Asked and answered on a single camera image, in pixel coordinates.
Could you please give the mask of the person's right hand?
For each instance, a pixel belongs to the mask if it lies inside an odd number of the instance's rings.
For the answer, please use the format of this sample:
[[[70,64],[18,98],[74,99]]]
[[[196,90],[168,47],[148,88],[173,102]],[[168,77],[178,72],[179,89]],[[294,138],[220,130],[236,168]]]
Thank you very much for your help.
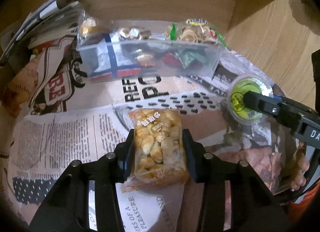
[[[300,141],[297,151],[294,156],[294,168],[291,175],[290,187],[292,190],[297,191],[306,183],[304,172],[310,167],[309,160],[305,156],[305,144]]]

